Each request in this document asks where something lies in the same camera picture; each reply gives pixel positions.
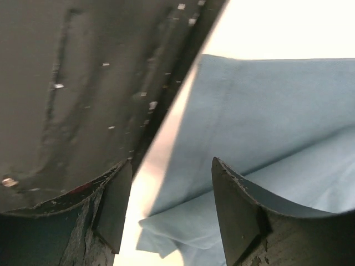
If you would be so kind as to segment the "blue t-shirt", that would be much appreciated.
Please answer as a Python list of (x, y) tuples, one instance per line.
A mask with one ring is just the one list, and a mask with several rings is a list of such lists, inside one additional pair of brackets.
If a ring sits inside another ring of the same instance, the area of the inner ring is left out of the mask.
[(354, 212), (354, 60), (203, 56), (138, 250), (227, 265), (214, 158), (291, 202)]

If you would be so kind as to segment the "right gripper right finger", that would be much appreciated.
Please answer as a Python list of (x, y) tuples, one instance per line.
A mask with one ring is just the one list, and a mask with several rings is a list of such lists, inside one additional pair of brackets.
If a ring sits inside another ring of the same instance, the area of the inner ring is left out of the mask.
[(282, 198), (219, 158), (211, 167), (227, 265), (353, 265), (354, 212), (332, 214)]

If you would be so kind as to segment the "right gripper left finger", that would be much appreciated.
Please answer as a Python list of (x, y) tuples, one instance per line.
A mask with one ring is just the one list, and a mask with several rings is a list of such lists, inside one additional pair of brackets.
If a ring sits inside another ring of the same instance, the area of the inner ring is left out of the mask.
[(120, 251), (133, 173), (129, 160), (67, 199), (72, 208), (38, 218), (1, 216), (1, 265), (113, 265)]

